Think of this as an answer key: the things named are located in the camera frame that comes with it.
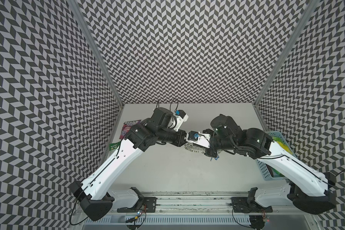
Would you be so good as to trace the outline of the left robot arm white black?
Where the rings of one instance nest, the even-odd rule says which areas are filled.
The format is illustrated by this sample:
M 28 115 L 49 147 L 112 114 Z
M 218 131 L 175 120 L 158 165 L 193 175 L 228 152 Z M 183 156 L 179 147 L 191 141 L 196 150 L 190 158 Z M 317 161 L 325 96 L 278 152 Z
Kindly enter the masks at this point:
M 122 138 L 118 148 L 89 177 L 69 186 L 85 215 L 92 221 L 109 211 L 142 211 L 144 196 L 135 187 L 110 192 L 121 173 L 149 147 L 170 143 L 181 147 L 186 143 L 186 132 L 180 126 L 188 115 L 184 110 L 172 112 L 163 107 L 154 109 L 150 118 L 133 125 Z

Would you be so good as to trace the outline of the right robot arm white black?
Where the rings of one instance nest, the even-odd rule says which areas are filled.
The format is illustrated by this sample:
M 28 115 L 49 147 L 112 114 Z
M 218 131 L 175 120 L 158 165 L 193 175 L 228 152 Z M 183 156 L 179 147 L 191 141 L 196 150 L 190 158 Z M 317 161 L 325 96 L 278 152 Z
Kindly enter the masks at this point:
M 278 142 L 257 128 L 243 130 L 232 117 L 220 114 L 211 123 L 209 151 L 239 154 L 263 162 L 284 175 L 289 182 L 283 186 L 251 188 L 246 199 L 249 210 L 293 205 L 309 214 L 322 214 L 336 207 L 336 196 L 330 190 L 336 178 L 319 172 L 287 152 Z

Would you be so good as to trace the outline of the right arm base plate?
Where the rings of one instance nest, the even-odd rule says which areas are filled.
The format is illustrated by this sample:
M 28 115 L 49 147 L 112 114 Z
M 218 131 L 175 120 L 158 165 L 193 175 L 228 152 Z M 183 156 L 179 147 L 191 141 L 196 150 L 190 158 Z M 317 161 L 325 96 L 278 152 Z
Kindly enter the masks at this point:
M 248 200 L 247 197 L 232 197 L 232 206 L 235 213 L 272 213 L 273 209 L 271 206 L 262 207 L 253 200 Z

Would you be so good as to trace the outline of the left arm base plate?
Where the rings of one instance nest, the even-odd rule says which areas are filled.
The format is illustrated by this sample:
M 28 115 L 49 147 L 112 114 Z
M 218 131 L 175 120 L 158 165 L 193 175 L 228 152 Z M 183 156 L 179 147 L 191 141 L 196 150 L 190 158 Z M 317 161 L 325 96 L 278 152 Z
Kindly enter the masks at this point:
M 145 210 L 147 213 L 154 213 L 156 211 L 157 197 L 140 197 L 137 203 L 131 208 L 119 208 L 118 213 L 137 213 L 140 210 Z

